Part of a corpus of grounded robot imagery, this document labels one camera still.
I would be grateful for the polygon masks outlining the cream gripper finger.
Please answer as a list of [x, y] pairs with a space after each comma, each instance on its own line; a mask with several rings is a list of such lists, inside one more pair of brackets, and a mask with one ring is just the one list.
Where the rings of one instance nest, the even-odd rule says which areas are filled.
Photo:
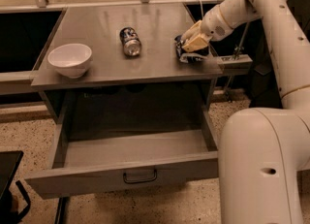
[[195, 24], [190, 29], [188, 29], [185, 33], [182, 34], [181, 40], [184, 43], [191, 43], [197, 41], [201, 38], [201, 25]]
[[198, 34], [194, 38], [190, 38], [185, 42], [185, 44], [182, 46], [183, 50], [185, 52], [194, 52], [203, 48], [206, 48], [209, 44], [209, 41], [211, 40], [210, 36], [207, 36], [205, 34]]

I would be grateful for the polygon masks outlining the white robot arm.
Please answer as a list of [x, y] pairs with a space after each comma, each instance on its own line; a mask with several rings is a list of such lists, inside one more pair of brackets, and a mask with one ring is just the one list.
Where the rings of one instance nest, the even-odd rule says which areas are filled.
[[218, 143], [222, 224], [303, 224], [297, 175], [310, 163], [310, 42], [287, 0], [225, 0], [181, 37], [194, 52], [259, 19], [273, 95], [234, 113]]

